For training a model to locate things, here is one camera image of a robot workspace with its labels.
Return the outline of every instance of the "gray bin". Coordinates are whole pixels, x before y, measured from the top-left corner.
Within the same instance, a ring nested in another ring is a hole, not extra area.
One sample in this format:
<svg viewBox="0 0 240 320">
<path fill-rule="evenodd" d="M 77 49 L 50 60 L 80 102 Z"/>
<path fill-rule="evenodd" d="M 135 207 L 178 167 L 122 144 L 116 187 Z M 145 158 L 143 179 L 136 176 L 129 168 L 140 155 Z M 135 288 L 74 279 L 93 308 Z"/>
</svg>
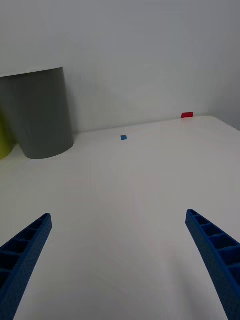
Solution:
<svg viewBox="0 0 240 320">
<path fill-rule="evenodd" d="M 0 106 L 26 157 L 49 158 L 73 146 L 63 68 L 1 77 Z"/>
</svg>

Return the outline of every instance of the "white table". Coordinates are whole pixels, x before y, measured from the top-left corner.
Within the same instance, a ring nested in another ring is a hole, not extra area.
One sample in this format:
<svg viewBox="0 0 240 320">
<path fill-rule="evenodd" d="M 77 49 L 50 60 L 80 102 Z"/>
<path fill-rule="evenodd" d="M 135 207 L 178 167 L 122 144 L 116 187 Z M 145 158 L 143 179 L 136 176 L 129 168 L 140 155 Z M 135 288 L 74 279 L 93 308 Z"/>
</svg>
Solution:
<svg viewBox="0 0 240 320">
<path fill-rule="evenodd" d="M 240 132 L 216 118 L 87 132 L 43 160 L 16 147 L 0 246 L 47 212 L 53 229 L 15 320 L 226 320 L 189 208 L 240 242 Z"/>
</svg>

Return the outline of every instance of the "lime green cylinder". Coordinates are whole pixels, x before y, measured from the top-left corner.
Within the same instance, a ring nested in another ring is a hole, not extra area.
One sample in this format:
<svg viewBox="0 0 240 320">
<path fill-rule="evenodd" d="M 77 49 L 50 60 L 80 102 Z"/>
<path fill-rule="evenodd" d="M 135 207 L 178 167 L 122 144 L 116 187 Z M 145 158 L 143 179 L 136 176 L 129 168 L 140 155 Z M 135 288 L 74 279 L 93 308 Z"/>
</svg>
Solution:
<svg viewBox="0 0 240 320">
<path fill-rule="evenodd" d="M 6 122 L 0 115 L 0 159 L 9 155 L 14 147 L 14 142 L 10 131 L 7 128 Z"/>
</svg>

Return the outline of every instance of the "red block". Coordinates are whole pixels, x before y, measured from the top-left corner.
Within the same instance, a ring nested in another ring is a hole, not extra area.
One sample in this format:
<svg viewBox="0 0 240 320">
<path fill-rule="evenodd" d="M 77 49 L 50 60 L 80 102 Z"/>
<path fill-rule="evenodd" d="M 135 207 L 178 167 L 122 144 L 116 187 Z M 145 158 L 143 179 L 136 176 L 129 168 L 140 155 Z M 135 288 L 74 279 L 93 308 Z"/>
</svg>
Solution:
<svg viewBox="0 0 240 320">
<path fill-rule="evenodd" d="M 194 113 L 193 112 L 183 112 L 181 114 L 181 118 L 191 118 L 194 116 Z"/>
</svg>

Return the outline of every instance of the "gray trash can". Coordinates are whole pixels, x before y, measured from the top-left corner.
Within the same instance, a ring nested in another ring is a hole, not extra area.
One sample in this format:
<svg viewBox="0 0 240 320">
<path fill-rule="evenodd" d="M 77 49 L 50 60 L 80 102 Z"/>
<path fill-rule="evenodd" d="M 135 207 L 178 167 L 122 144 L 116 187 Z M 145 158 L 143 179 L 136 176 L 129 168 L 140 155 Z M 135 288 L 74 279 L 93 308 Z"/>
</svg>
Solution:
<svg viewBox="0 0 240 320">
<path fill-rule="evenodd" d="M 0 106 L 26 157 L 49 158 L 73 146 L 63 68 L 1 77 Z"/>
</svg>

